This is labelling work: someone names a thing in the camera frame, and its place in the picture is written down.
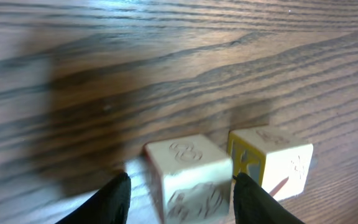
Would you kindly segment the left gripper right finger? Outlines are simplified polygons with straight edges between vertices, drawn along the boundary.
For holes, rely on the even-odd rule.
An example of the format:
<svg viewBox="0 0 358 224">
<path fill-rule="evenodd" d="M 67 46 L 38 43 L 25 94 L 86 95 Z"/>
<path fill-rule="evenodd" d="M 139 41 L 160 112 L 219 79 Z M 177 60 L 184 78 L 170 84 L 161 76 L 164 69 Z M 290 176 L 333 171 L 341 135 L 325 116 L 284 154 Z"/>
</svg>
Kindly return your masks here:
<svg viewBox="0 0 358 224">
<path fill-rule="evenodd" d="M 234 176 L 236 224 L 304 224 L 245 173 Z"/>
</svg>

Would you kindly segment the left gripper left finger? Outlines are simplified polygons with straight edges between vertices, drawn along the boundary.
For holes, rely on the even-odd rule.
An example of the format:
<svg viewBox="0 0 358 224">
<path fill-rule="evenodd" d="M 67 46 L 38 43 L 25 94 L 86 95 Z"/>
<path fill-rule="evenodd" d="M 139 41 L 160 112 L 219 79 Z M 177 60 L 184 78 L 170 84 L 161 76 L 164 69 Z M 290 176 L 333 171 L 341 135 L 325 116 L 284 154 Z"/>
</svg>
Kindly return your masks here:
<svg viewBox="0 0 358 224">
<path fill-rule="evenodd" d="M 121 172 L 57 224 L 126 224 L 131 178 Z"/>
</svg>

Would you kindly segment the hammer picture wooden block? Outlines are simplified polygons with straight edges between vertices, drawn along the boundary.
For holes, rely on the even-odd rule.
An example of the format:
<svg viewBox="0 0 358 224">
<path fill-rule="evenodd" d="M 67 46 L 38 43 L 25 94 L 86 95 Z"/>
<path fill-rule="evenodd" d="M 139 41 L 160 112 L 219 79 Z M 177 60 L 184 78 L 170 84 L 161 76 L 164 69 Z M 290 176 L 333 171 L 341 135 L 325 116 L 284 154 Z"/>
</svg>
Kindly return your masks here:
<svg viewBox="0 0 358 224">
<path fill-rule="evenodd" d="M 227 153 L 233 174 L 246 173 L 275 200 L 303 192 L 313 145 L 274 126 L 256 126 L 229 132 Z"/>
</svg>

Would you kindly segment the red edged frog block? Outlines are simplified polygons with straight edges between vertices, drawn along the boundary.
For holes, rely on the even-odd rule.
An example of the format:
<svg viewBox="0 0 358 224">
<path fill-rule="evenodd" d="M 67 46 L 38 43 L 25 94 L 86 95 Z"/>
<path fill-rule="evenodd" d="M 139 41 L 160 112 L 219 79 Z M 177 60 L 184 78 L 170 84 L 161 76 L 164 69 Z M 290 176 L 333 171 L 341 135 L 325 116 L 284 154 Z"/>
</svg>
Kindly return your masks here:
<svg viewBox="0 0 358 224">
<path fill-rule="evenodd" d="M 163 224 L 213 223 L 229 213 L 232 159 L 206 136 L 150 142 L 144 153 Z"/>
</svg>

